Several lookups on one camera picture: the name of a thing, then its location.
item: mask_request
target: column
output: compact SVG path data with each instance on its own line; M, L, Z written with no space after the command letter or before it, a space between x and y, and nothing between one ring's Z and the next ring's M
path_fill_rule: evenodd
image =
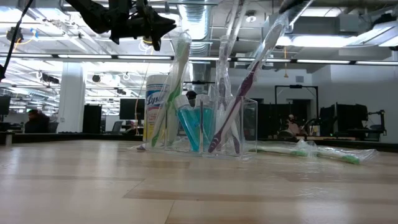
M64 62L61 80L58 132L82 132L86 73L81 63Z

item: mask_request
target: ceiling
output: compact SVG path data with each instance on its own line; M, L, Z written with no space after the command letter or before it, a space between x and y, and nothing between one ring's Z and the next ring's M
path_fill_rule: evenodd
M256 20L254 22L243 20L238 34L239 40L236 41L233 48L233 55L249 55L257 48L264 37L262 34L264 23L268 16L278 11L278 2L280 1L252 1L249 3L247 10L254 11ZM178 13L181 2L170 1L169 3L172 12ZM164 2L156 1L152 2L152 4L161 8ZM226 25L233 6L233 0L207 1L206 4L210 8L209 34L205 40L194 40L194 42L210 45L210 51L206 56L218 56L219 39L226 33ZM352 15L357 18L361 15L363 18L367 18L368 14L371 15L373 12L390 9L395 4L397 4L397 1L318 0L303 12L302 18L297 22L300 23L300 20L304 21L303 17L327 17L328 20L332 20L341 15ZM2 7L2 5L0 3L0 52L8 52L9 41L6 39L6 33L12 26L15 26L21 12L10 6L3 5ZM33 9L28 12L21 25L24 40L22 44L15 47L15 53L174 55L175 39L183 31L183 21L180 20L178 14L161 14L161 16L176 20L178 27L162 39L162 47L159 52L153 51L151 47L143 44L141 39L121 39L120 45L116 45L109 40L109 33L94 33L85 24L79 13L75 12L71 7L63 7L62 3L61 5L40 10ZM388 48L378 46L350 48L286 46L285 48L275 49L273 52L275 58L284 58L286 56L288 58L327 58L335 60L357 60L359 58L361 60L383 60L389 55L391 55L391 52ZM4 63L4 59L4 57L0 57L0 63ZM13 85L47 86L48 83L40 81L40 76L45 73L62 81L62 63L51 60L12 59L7 70L7 78L2 82L3 84L9 83ZM152 74L166 74L170 65L168 63L149 64L145 62L83 62L83 66L88 74L86 102L102 104L104 112L107 114L118 114L119 97L144 96L145 90L143 89L140 92L140 89L145 86L145 77ZM275 63L274 66L275 69L278 69L278 66L284 65ZM291 68L308 68L308 65L295 65L291 66ZM92 81L93 75L106 77L102 78L105 81L95 83ZM119 86L120 88L128 86L133 88L133 90L127 90L126 95L120 95L116 93L116 90L90 89L90 87L99 86ZM2 91L6 94L12 94L15 99L23 99L22 101L13 100L12 103L15 107L27 105L30 108L31 106L39 105L39 109L41 108L48 113L57 112L60 91L58 86L55 88L3 88ZM16 111L24 110L22 108L15 109Z

